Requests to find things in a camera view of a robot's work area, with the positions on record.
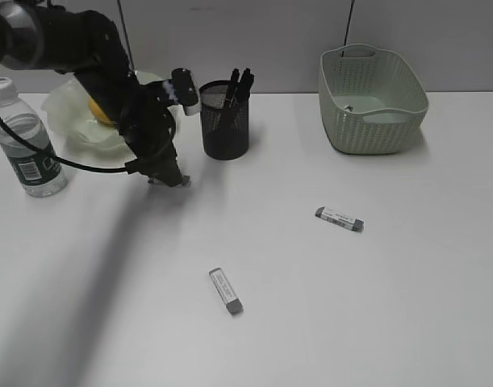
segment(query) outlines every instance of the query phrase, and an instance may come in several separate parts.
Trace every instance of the black mesh pen holder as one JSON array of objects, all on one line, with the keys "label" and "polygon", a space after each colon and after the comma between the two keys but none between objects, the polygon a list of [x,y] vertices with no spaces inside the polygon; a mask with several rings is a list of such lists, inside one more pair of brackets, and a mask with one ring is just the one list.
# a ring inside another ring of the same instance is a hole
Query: black mesh pen holder
[{"label": "black mesh pen holder", "polygon": [[217,160],[237,159],[249,147],[249,100],[223,108],[229,83],[213,81],[199,90],[203,148]]}]

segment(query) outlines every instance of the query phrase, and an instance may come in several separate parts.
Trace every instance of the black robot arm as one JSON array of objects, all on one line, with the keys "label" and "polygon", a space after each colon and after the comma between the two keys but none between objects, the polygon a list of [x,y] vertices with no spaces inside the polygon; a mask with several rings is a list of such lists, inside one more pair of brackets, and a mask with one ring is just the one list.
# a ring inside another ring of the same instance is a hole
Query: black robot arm
[{"label": "black robot arm", "polygon": [[167,107],[182,105],[188,115],[199,112],[189,70],[176,69],[170,80],[141,85],[115,24],[93,10],[75,14],[60,6],[3,2],[1,29],[7,68],[74,74],[136,154],[126,164],[128,173],[139,172],[168,186],[182,183],[172,143],[176,124]]}]

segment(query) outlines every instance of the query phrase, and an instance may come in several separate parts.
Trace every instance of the black cable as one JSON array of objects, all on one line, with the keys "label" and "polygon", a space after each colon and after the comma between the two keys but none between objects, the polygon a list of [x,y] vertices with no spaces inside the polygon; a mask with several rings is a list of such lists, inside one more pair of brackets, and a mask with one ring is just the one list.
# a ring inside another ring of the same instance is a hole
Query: black cable
[{"label": "black cable", "polygon": [[0,127],[9,136],[11,136],[17,143],[22,144],[24,147],[29,148],[32,151],[35,151],[36,153],[40,153],[40,154],[42,154],[44,156],[50,157],[51,159],[53,159],[55,161],[58,161],[58,162],[60,162],[62,164],[68,165],[70,167],[74,167],[74,168],[77,168],[77,169],[83,169],[83,170],[89,171],[89,172],[97,172],[97,173],[122,173],[122,172],[126,172],[127,171],[125,167],[122,167],[122,168],[98,168],[98,167],[90,167],[89,165],[83,165],[83,164],[75,163],[73,161],[66,160],[64,158],[61,158],[59,156],[56,156],[53,153],[46,152],[42,148],[36,147],[35,145],[31,144],[29,141],[26,141],[25,139],[23,139],[22,137],[20,137],[19,135],[17,135],[14,131],[12,131],[10,129],[10,127],[8,127],[6,125],[6,123],[4,123],[4,120],[1,118],[1,116],[0,116]]},{"label": "black cable", "polygon": [[117,7],[119,8],[120,23],[123,25],[124,41],[126,42],[127,55],[130,57],[130,65],[132,66],[132,70],[135,71],[132,48],[130,46],[130,40],[127,37],[126,21],[124,20],[123,6],[121,5],[120,0],[117,0]]},{"label": "black cable", "polygon": [[[6,23],[6,21],[0,15],[0,63],[2,62],[2,59],[4,58],[4,56],[6,55],[6,49],[7,49],[6,35],[5,35],[5,31],[4,31],[5,23]],[[22,144],[24,147],[29,148],[32,151],[37,152],[37,153],[44,155],[46,157],[50,157],[51,159],[53,159],[59,163],[68,165],[70,167],[74,167],[76,169],[82,169],[82,170],[88,171],[88,172],[95,172],[95,173],[125,173],[125,172],[127,172],[126,167],[121,167],[121,168],[90,167],[89,165],[79,164],[79,163],[76,163],[74,161],[66,160],[62,157],[59,157],[59,156],[53,154],[53,153],[49,153],[49,152],[43,150],[42,148],[36,147],[35,145],[31,144],[29,141],[26,141],[25,139],[23,139],[22,137],[17,135],[13,130],[11,130],[10,127],[8,127],[6,125],[6,123],[4,122],[4,120],[2,119],[1,116],[0,116],[0,128],[3,129],[16,142],[18,142],[19,144]],[[176,132],[175,129],[172,128],[171,129],[171,141],[174,138],[175,132]],[[164,146],[157,152],[157,154],[155,156],[159,156],[163,151],[165,151],[167,149],[167,147],[170,144],[171,143],[169,141],[166,142],[164,144]]]},{"label": "black cable", "polygon": [[350,23],[352,22],[353,6],[355,5],[355,3],[356,0],[352,0],[350,3],[349,21],[346,23],[345,40],[343,42],[344,46],[346,46],[346,44],[349,42]]},{"label": "black cable", "polygon": [[24,4],[26,6],[37,6],[44,2],[45,0],[15,0],[19,4]]}]

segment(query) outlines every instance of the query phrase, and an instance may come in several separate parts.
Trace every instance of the water bottle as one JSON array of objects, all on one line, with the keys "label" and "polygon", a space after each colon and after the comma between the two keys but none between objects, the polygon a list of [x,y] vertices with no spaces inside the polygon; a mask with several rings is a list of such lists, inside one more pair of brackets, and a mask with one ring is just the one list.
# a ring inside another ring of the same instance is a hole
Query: water bottle
[{"label": "water bottle", "polygon": [[[51,140],[38,114],[19,98],[10,78],[0,78],[0,116],[17,135],[49,153]],[[67,185],[61,164],[16,142],[0,128],[0,144],[20,184],[35,198],[60,192]]]}]

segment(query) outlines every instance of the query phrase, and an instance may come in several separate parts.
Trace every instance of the eraser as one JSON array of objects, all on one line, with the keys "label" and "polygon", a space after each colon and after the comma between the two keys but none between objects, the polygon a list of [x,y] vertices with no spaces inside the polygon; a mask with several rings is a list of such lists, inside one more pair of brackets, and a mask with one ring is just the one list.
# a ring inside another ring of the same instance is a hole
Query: eraser
[{"label": "eraser", "polygon": [[243,305],[236,296],[236,292],[233,291],[233,288],[224,275],[222,268],[215,268],[208,274],[211,276],[212,282],[214,282],[214,286],[223,300],[224,305],[227,307],[228,312],[232,315],[242,312]]},{"label": "eraser", "polygon": [[316,210],[315,216],[351,231],[362,231],[365,226],[365,223],[362,220],[331,210],[327,207],[320,207]]}]

